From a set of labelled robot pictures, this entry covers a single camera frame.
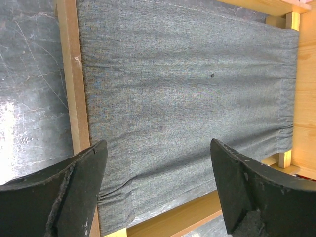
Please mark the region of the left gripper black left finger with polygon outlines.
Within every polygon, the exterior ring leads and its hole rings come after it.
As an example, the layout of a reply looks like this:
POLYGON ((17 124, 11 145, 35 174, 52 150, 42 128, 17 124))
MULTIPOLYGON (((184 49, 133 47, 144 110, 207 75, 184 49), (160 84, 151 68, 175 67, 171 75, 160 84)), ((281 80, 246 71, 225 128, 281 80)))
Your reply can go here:
POLYGON ((0 187, 2 237, 87 237, 106 162, 107 142, 0 187))

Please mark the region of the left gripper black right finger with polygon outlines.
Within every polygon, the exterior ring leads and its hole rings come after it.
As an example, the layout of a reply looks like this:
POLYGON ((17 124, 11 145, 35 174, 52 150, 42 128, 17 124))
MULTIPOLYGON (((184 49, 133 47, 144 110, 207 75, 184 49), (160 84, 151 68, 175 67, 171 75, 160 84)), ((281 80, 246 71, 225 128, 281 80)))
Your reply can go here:
POLYGON ((211 161, 227 233, 314 237, 316 183, 253 160, 217 139, 211 161))

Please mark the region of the wooden pet bed frame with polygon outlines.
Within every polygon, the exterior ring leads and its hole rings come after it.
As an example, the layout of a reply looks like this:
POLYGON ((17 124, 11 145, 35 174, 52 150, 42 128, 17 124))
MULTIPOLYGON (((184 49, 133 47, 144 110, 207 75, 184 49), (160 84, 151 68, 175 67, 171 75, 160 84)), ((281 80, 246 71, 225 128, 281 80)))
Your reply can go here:
MULTIPOLYGON (((233 0, 232 5, 267 14, 267 23, 300 32, 294 108, 293 149, 264 159, 272 168, 307 179, 316 177, 316 3, 313 0, 233 0)), ((78 15, 74 0, 57 0, 63 63, 73 148, 90 146, 79 42, 78 15)), ((217 192, 130 228, 115 237, 179 237, 222 213, 217 192)))

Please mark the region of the grey fabric bed sling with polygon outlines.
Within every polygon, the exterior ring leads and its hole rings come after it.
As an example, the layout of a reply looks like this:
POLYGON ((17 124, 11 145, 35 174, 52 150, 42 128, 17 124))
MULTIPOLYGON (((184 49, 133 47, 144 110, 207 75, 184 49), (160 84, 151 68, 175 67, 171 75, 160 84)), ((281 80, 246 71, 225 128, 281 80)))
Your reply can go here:
POLYGON ((216 188, 216 138, 256 160, 292 148, 299 32, 206 0, 77 1, 91 143, 106 140, 102 235, 216 188))

